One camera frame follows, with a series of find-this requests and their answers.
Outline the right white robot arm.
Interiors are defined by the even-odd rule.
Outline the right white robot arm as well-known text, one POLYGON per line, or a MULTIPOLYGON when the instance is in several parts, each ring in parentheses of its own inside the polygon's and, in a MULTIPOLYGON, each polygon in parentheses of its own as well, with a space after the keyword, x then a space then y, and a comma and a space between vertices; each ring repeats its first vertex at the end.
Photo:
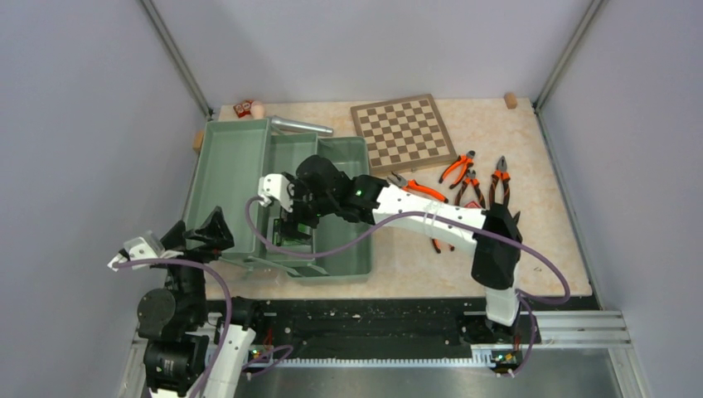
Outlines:
POLYGON ((294 175, 265 174, 264 165, 229 168, 214 180, 197 172, 185 224, 200 220, 202 209, 224 218, 216 223, 224 234, 217 240, 220 253, 250 255, 266 246, 310 262, 341 255, 384 226, 437 238, 473 257, 472 277, 486 291, 488 335, 507 342, 519 332, 515 270, 526 247, 502 204, 483 210, 430 200, 371 175, 349 177, 314 154, 294 175), (310 241, 307 251, 275 247, 259 229, 263 220, 250 209, 254 203, 278 204, 283 223, 293 228, 291 236, 310 241))

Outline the orange long nose pliers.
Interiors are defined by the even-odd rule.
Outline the orange long nose pliers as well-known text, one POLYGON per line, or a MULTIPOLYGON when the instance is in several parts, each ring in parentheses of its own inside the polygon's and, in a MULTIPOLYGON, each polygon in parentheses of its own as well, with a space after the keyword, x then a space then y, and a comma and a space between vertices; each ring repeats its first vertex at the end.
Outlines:
MULTIPOLYGON (((433 246, 433 248, 434 248, 434 251, 435 251, 437 254, 441 254, 441 253, 442 253, 442 250, 441 250, 441 248, 440 248, 439 241, 438 241, 437 239, 435 239, 435 238, 431 238, 430 241, 431 241, 431 244, 432 244, 432 246, 433 246)), ((448 246, 448 249, 449 249, 450 251, 455 251, 455 247, 454 247, 453 245, 449 245, 449 246, 448 246)))

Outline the orange diagonal cutters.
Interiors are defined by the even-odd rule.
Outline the orange diagonal cutters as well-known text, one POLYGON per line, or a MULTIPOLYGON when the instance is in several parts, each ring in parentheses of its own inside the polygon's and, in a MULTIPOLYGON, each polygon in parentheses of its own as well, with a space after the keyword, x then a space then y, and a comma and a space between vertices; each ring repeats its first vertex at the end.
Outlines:
POLYGON ((459 155, 457 159, 447 166, 443 173, 439 177, 439 183, 443 183, 448 180, 450 174, 455 170, 459 170, 459 174, 454 182, 450 185, 451 188, 455 188, 459 185, 465 178, 467 172, 474 164, 475 152, 473 150, 467 151, 465 154, 459 155))

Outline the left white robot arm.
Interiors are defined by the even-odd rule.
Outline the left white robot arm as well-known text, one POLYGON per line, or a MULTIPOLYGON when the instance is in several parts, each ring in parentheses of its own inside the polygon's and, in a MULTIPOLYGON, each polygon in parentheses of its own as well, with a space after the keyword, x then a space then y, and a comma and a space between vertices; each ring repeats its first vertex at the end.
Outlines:
POLYGON ((233 247, 234 237, 216 206, 203 224, 188 230, 177 222, 157 238, 147 233, 126 245, 128 258, 167 271, 163 287, 147 292, 138 305, 138 335, 146 339, 146 385, 152 397, 232 397, 252 342, 264 336, 266 322, 246 311, 233 322, 228 307, 221 318, 215 352, 197 330, 208 321, 203 265, 233 247))

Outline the green screw bit box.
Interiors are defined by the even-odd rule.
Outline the green screw bit box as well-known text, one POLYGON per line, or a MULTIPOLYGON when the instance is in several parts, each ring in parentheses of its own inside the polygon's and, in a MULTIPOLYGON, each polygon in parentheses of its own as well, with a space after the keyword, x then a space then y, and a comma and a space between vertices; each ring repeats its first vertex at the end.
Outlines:
POLYGON ((279 247, 301 247, 303 250, 310 250, 313 245, 313 230, 304 224, 274 218, 271 240, 279 247))

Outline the green plastic tool box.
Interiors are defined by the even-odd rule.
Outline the green plastic tool box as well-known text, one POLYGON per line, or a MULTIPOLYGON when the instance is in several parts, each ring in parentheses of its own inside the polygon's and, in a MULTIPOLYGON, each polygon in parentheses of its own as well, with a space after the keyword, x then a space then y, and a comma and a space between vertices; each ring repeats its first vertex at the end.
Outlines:
POLYGON ((348 204, 353 178, 370 171, 361 138, 282 133, 267 120, 210 122, 183 216, 187 229, 220 208, 235 265, 275 267, 307 284, 369 278, 369 214, 348 204))

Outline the large orange pliers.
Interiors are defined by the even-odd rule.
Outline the large orange pliers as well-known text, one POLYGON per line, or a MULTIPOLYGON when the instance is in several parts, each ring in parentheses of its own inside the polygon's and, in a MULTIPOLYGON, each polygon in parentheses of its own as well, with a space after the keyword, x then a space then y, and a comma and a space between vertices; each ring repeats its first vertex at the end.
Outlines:
POLYGON ((411 179, 407 180, 404 177, 402 177, 400 174, 397 172, 392 172, 391 175, 389 175, 387 178, 388 182, 396 185, 400 189, 407 191, 407 192, 415 192, 415 193, 420 193, 420 194, 425 194, 427 196, 432 197, 433 199, 437 201, 441 201, 443 203, 448 203, 448 198, 434 190, 431 187, 424 186, 422 184, 417 183, 416 180, 411 179))

